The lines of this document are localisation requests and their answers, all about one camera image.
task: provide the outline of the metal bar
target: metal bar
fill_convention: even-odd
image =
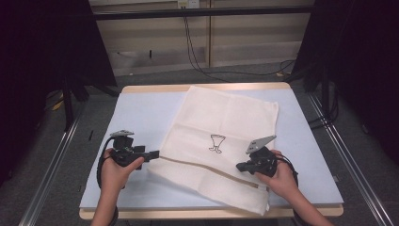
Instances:
[[[65,155],[65,152],[68,150],[68,147],[71,143],[71,140],[73,138],[74,132],[76,130],[77,124],[79,122],[79,119],[83,113],[85,104],[80,104],[78,106],[78,113],[76,115],[75,120],[73,121],[70,130],[66,131],[64,133],[64,136],[62,137],[61,141],[59,142],[59,145],[56,149],[56,153],[46,171],[46,173],[43,176],[43,179],[40,182],[40,185],[38,187],[38,190],[35,193],[35,196],[31,200],[30,204],[28,205],[26,211],[24,212],[24,215],[20,221],[20,226],[31,226],[35,225],[36,220],[38,219],[38,216],[40,214],[41,208],[44,205],[44,202],[47,198],[47,195],[50,192],[50,187],[51,183],[54,181],[54,178],[56,177],[56,172],[61,165],[61,161]]]
[[[315,97],[314,94],[310,94],[311,103],[313,104],[316,113],[319,115],[320,119],[322,119],[323,124],[327,130],[328,135],[330,136],[332,142],[334,143],[339,155],[341,156],[343,162],[345,163],[349,173],[351,174],[355,184],[357,185],[363,199],[366,201],[373,215],[375,216],[378,225],[385,226],[391,225],[393,226],[393,222],[391,221],[388,212],[386,211],[384,205],[381,200],[375,194],[373,188],[370,186],[365,176],[361,172],[358,164],[353,158],[352,154],[349,152],[349,149],[346,147],[343,139],[340,134],[336,130],[335,126],[332,123],[328,123],[323,115],[322,105]]]
[[[92,17],[97,21],[102,20],[124,20],[124,19],[149,19],[149,18],[172,18],[172,17],[201,17],[201,16],[232,16],[232,15],[256,15],[256,14],[288,14],[288,13],[311,13],[326,12],[333,10],[329,7],[316,6],[293,6],[293,7],[263,7],[263,8],[188,8],[188,9],[164,9],[146,11],[123,11],[123,12],[96,12]]]

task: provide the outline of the folded cloth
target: folded cloth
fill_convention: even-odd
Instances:
[[[191,87],[161,145],[160,159],[148,169],[211,200],[263,215],[265,185],[235,165],[249,160],[250,141],[275,135],[278,112],[277,103]]]

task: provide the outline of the person's right hand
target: person's right hand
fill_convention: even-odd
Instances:
[[[276,156],[281,155],[280,151],[271,150]],[[277,195],[287,199],[290,195],[294,195],[297,191],[297,185],[290,167],[279,161],[277,164],[277,171],[273,177],[268,177],[259,172],[255,175],[263,182],[265,182]]]

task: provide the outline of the dark floor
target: dark floor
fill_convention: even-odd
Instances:
[[[250,73],[272,72],[279,68],[275,65],[251,65],[226,67],[223,70],[244,71]],[[242,74],[212,74],[212,76],[230,82],[276,82],[281,77],[273,75],[256,76]],[[118,90],[127,85],[184,84],[220,82],[194,71],[141,74],[117,77]],[[302,81],[291,83],[297,100],[308,120],[316,119],[309,96],[302,88]],[[104,137],[107,125],[112,117],[117,98],[110,97],[96,89],[88,88],[91,93],[85,104],[74,102],[74,108],[83,107],[82,118],[78,122],[72,142],[51,184],[47,199],[42,206],[37,225],[89,225],[89,221],[79,218],[79,202],[85,189],[86,180]],[[381,150],[377,140],[365,134],[357,115],[339,98],[340,114],[334,122],[347,148],[355,158],[362,173],[382,201],[393,223],[399,223],[399,167]],[[18,225],[26,207],[40,184],[40,180],[52,160],[54,151],[64,136],[65,116],[63,106],[57,111],[47,110],[31,144],[31,151],[23,156],[13,177],[0,187],[0,225]],[[338,176],[337,186],[345,201],[344,213],[331,218],[336,225],[381,225],[369,205],[359,192],[359,188],[338,155],[324,128],[313,130],[321,147],[332,175]],[[150,221],[130,221],[131,225],[150,225]],[[162,221],[161,225],[205,225],[203,220]],[[289,219],[281,220],[235,220],[233,225],[290,225]]]

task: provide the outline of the power outlet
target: power outlet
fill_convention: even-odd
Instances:
[[[188,8],[188,0],[178,0],[177,8]]]
[[[200,0],[188,0],[188,8],[200,8]]]

